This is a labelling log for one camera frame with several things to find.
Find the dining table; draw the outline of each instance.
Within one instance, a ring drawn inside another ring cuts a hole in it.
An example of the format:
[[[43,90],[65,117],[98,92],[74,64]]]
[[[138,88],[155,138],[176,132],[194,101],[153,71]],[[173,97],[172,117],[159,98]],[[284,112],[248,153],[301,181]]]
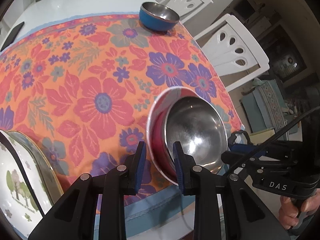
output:
[[[205,98],[228,136],[243,128],[186,28],[178,23],[162,33],[142,25],[145,1],[155,0],[41,0],[19,17],[15,25],[25,25],[0,54],[0,129],[32,138],[64,190],[81,174],[105,174],[134,153],[153,102],[168,87]],[[194,201],[147,155],[141,189],[124,197],[128,239],[182,238],[193,230]]]

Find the finger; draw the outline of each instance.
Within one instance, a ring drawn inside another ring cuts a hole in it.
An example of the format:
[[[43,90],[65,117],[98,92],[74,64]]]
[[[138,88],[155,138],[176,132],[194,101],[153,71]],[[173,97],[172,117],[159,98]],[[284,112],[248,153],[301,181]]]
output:
[[[302,212],[316,211],[319,206],[320,206],[320,191],[318,190],[314,196],[305,200],[305,202],[301,206],[301,211]]]
[[[282,208],[279,209],[279,222],[285,229],[289,229],[290,227],[295,227],[299,223],[299,219],[289,217],[285,214]]]
[[[295,205],[293,205],[291,198],[281,196],[280,202],[281,202],[281,208],[287,216],[292,218],[295,218],[298,216],[299,210]]]

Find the bowl rim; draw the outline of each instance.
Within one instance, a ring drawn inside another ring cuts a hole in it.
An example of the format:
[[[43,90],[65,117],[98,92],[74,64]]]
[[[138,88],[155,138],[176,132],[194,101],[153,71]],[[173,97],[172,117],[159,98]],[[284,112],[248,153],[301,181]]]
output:
[[[23,147],[25,147],[29,152],[31,157],[33,158],[34,162],[36,163],[36,166],[38,168],[39,164],[38,161],[36,160],[36,158],[34,157],[34,153],[32,152],[32,149],[30,149],[27,145],[25,145],[23,142],[21,142],[18,138],[16,138],[14,136],[14,133],[20,133],[22,136],[24,136],[31,145],[33,145],[39,152],[39,154],[41,155],[42,159],[44,160],[44,162],[47,164],[47,168],[49,168],[50,173],[53,175],[54,181],[57,184],[57,188],[59,193],[61,194],[61,196],[63,195],[64,191],[62,189],[62,186],[60,184],[60,181],[57,177],[57,174],[54,172],[53,167],[51,166],[50,162],[48,161],[47,157],[44,155],[43,151],[40,149],[40,147],[34,142],[33,139],[31,139],[28,135],[26,135],[25,133],[21,132],[21,131],[17,131],[17,130],[8,130],[8,131],[4,131],[6,134],[8,134],[10,137],[12,137],[15,141],[17,141],[18,143],[20,143]]]
[[[160,5],[164,6],[166,9],[169,9],[169,10],[173,11],[173,12],[178,16],[178,20],[172,21],[172,20],[163,19],[163,18],[159,17],[158,15],[155,15],[155,14],[149,12],[149,11],[148,11],[147,9],[145,9],[144,6],[143,6],[143,5],[146,4],[146,3],[160,4]],[[167,7],[166,5],[163,5],[163,4],[161,4],[161,3],[157,3],[157,2],[144,2],[144,3],[141,5],[140,9],[141,9],[142,11],[144,11],[146,14],[148,14],[148,15],[154,17],[154,18],[157,18],[158,20],[164,21],[164,22],[178,23],[178,22],[180,21],[180,16],[179,16],[179,14],[177,14],[174,10],[172,10],[171,8],[169,8],[169,7]]]

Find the sofa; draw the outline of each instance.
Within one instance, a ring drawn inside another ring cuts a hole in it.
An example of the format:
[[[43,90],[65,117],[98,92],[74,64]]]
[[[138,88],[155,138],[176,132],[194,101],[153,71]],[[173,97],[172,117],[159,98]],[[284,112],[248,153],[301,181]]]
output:
[[[293,118],[293,114],[284,114],[287,109],[284,98],[276,80],[268,80],[256,86],[252,92],[240,100],[248,118],[252,132],[274,128],[277,132]],[[295,133],[298,126],[294,126],[279,140],[288,140],[289,134]]]

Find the metal rivet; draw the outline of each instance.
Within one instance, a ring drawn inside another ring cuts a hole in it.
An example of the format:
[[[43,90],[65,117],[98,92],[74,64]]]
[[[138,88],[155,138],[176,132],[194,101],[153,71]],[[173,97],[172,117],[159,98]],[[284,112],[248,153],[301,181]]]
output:
[[[196,171],[196,172],[202,171],[202,167],[199,166],[199,165],[193,166],[192,169],[193,169],[194,171]]]
[[[231,180],[233,180],[233,181],[237,181],[237,180],[239,179],[238,175],[237,175],[237,174],[234,174],[234,173],[230,174],[230,175],[229,175],[229,178],[230,178]]]
[[[87,180],[87,179],[89,179],[90,178],[90,175],[88,174],[88,173],[84,173],[84,174],[82,174],[81,176],[80,176],[80,179],[81,180]]]
[[[118,171],[125,171],[127,169],[127,166],[125,166],[125,165],[119,165],[118,167],[117,167],[117,170]]]

